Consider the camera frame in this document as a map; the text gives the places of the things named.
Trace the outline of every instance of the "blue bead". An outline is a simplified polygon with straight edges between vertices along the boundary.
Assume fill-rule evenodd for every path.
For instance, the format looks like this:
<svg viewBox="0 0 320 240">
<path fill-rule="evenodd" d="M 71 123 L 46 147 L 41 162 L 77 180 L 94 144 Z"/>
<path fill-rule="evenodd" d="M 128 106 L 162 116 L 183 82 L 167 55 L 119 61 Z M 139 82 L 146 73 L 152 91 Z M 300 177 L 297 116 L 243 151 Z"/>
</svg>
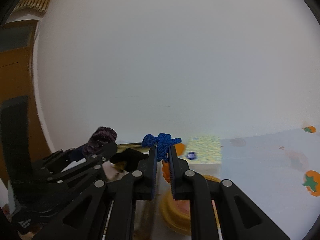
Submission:
<svg viewBox="0 0 320 240">
<path fill-rule="evenodd" d="M 195 152 L 190 152 L 186 155 L 187 159 L 195 160 L 197 158 L 197 154 Z"/>
</svg>

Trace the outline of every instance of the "metal screw head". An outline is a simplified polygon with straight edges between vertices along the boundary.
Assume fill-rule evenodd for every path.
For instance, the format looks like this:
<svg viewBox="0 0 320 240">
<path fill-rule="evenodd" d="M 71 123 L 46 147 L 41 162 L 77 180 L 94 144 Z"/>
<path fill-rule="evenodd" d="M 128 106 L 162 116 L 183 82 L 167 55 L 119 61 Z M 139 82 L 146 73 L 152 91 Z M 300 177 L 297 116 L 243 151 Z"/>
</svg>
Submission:
<svg viewBox="0 0 320 240">
<path fill-rule="evenodd" d="M 194 171 L 191 171 L 191 170 L 187 170 L 187 171 L 185 171 L 184 174 L 185 174 L 186 176 L 188 176 L 188 177 L 192 177 L 192 176 L 195 175 L 195 172 L 194 172 Z"/>
<path fill-rule="evenodd" d="M 142 175 L 142 171 L 134 171 L 134 172 L 132 172 L 132 175 L 134 177 L 140 177 Z"/>
<path fill-rule="evenodd" d="M 97 180 L 95 183 L 94 183 L 95 187 L 103 187 L 104 185 L 104 181 L 103 180 Z"/>
<path fill-rule="evenodd" d="M 222 185 L 225 186 L 225 187 L 231 187 L 232 186 L 232 181 L 229 180 L 229 179 L 224 179 L 222 181 Z"/>
</svg>

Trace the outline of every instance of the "orange object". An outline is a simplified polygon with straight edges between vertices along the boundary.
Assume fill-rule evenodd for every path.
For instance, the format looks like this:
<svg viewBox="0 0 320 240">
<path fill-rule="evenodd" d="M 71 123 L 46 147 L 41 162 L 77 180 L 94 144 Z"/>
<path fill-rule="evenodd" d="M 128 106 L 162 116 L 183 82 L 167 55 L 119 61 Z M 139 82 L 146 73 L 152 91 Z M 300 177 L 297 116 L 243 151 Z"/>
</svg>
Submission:
<svg viewBox="0 0 320 240">
<path fill-rule="evenodd" d="M 308 126 L 303 128 L 305 132 L 314 133 L 316 132 L 316 128 L 314 126 Z"/>
<path fill-rule="evenodd" d="M 166 182 L 170 183 L 170 170 L 169 170 L 169 163 L 165 163 L 164 161 L 162 161 L 162 171 L 163 171 L 163 177 L 165 179 Z"/>
<path fill-rule="evenodd" d="M 177 156 L 182 155 L 185 145 L 183 143 L 177 143 L 174 145 L 174 147 L 176 148 L 176 153 Z M 169 170 L 169 163 L 165 163 L 164 161 L 162 161 L 162 171 L 163 171 L 163 177 L 165 179 L 166 182 L 170 183 L 170 170 Z"/>
<path fill-rule="evenodd" d="M 176 148 L 177 156 L 182 155 L 185 145 L 183 143 L 177 143 L 174 145 L 174 147 Z"/>
<path fill-rule="evenodd" d="M 320 174 L 316 171 L 307 171 L 304 175 L 304 183 L 311 195 L 315 197 L 320 196 Z"/>
</svg>

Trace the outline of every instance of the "white wall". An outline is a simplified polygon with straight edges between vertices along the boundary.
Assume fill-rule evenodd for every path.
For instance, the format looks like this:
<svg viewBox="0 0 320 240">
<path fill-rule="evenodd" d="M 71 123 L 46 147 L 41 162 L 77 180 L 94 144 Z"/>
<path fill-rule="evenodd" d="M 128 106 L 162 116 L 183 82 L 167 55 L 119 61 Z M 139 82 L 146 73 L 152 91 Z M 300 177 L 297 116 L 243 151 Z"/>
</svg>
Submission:
<svg viewBox="0 0 320 240">
<path fill-rule="evenodd" d="M 234 138 L 320 123 L 320 27 L 303 0 L 51 0 L 38 83 L 56 149 L 100 125 Z"/>
<path fill-rule="evenodd" d="M 7 19 L 6 23 L 9 22 L 16 22 L 16 21 L 23 21 L 23 20 L 42 20 L 44 13 L 36 11 L 31 8 L 26 8 L 20 11 L 13 12 L 9 18 Z"/>
</svg>

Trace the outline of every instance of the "dark purple yarn object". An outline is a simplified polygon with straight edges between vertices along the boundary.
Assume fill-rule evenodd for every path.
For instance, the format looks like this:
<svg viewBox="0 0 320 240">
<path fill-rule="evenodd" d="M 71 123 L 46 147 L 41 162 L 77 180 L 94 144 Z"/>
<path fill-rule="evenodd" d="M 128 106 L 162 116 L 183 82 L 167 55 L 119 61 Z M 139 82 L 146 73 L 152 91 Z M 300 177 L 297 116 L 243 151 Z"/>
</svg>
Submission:
<svg viewBox="0 0 320 240">
<path fill-rule="evenodd" d="M 101 126 L 93 133 L 89 141 L 84 145 L 82 153 L 85 156 L 94 154 L 107 143 L 115 142 L 116 138 L 117 133 L 115 130 L 110 127 Z"/>
</svg>

